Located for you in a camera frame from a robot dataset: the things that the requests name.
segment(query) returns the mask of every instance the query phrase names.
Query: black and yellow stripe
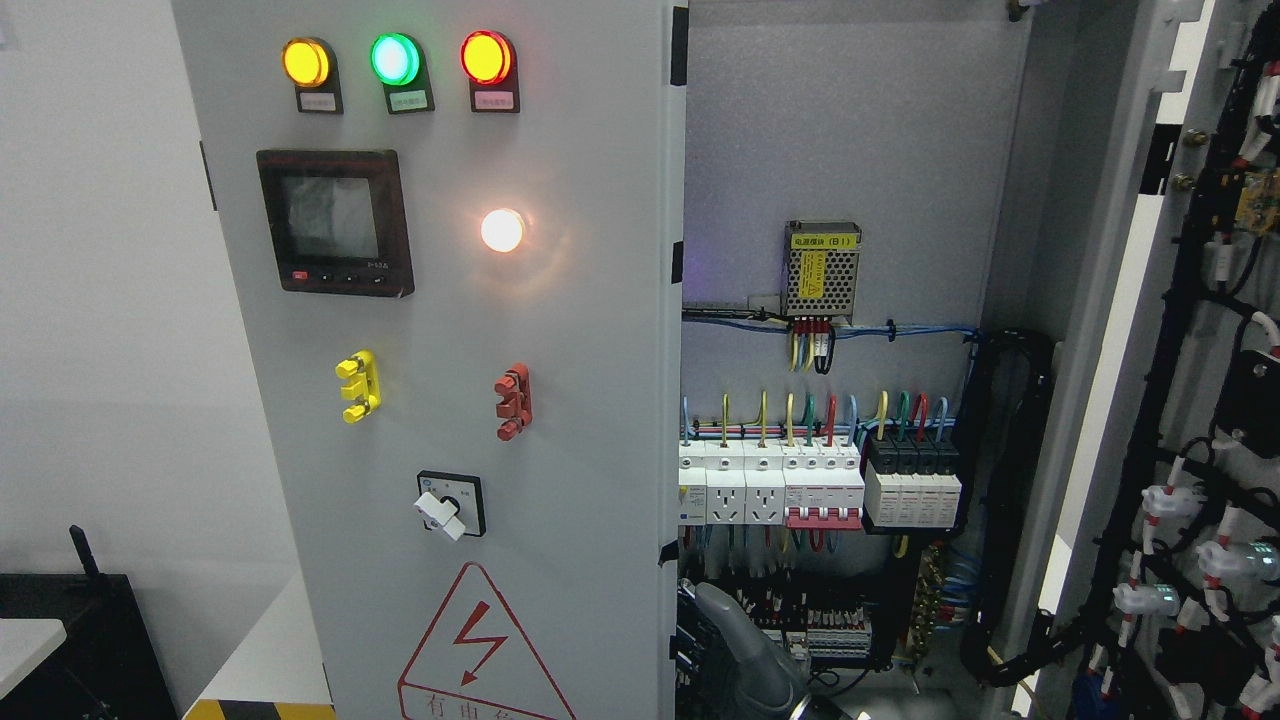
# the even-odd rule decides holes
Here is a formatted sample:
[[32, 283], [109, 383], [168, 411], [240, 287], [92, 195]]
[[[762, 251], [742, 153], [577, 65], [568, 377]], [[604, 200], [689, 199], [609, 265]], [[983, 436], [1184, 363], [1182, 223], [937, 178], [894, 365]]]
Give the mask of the black and yellow stripe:
[[338, 720], [332, 705], [197, 700], [183, 720]]

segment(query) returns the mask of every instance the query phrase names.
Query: yellow label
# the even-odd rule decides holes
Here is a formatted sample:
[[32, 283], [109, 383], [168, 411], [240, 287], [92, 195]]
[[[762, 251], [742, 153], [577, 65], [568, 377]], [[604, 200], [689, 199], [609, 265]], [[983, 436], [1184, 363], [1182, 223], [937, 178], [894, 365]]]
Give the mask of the yellow label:
[[791, 250], [858, 250], [859, 240], [856, 232], [797, 232], [791, 236]]
[[817, 300], [826, 295], [827, 252], [810, 250], [800, 254], [800, 299]]

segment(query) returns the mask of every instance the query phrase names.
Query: red terminal connector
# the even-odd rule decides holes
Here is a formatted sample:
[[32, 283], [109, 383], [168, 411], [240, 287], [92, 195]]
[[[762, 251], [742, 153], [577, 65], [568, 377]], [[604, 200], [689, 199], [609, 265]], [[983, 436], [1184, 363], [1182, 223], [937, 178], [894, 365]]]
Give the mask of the red terminal connector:
[[493, 391], [502, 396], [497, 415], [504, 421], [498, 425], [498, 439], [509, 441], [534, 421], [532, 391], [529, 384], [529, 366], [512, 365], [495, 383]]

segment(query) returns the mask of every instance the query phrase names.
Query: yellow wire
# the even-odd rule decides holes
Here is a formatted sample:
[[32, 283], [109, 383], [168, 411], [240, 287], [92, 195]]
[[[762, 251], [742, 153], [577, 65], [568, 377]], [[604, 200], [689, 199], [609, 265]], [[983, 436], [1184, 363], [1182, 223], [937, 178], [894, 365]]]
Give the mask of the yellow wire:
[[796, 428], [791, 424], [791, 409], [795, 405], [796, 396], [794, 392], [787, 393], [787, 447], [796, 446]]
[[813, 369], [813, 361], [818, 359], [818, 338], [817, 336], [808, 336], [809, 340], [809, 359], [804, 361], [804, 372], [808, 373]]
[[721, 401], [724, 410], [724, 416], [721, 419], [721, 447], [728, 447], [728, 393], [724, 393], [724, 398]]
[[881, 391], [881, 402], [876, 407], [876, 439], [884, 439], [884, 420], [888, 418], [888, 391]]
[[760, 424], [760, 442], [756, 443], [756, 447], [769, 447], [769, 445], [767, 442], [764, 442], [764, 438], [769, 434], [768, 421], [769, 421], [769, 392], [762, 389], [760, 391], [760, 423], [759, 423]]

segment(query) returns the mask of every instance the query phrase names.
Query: red wire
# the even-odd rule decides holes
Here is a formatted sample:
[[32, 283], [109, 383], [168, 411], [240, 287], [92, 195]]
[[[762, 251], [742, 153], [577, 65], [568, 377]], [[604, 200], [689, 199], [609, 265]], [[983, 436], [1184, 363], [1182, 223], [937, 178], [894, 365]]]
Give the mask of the red wire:
[[929, 396], [923, 392], [915, 396], [915, 409], [911, 410], [911, 419], [915, 419], [915, 410], [920, 411], [920, 425], [915, 429], [915, 442], [924, 442], [924, 421], [929, 416]]
[[836, 396], [827, 400], [827, 447], [836, 445]]

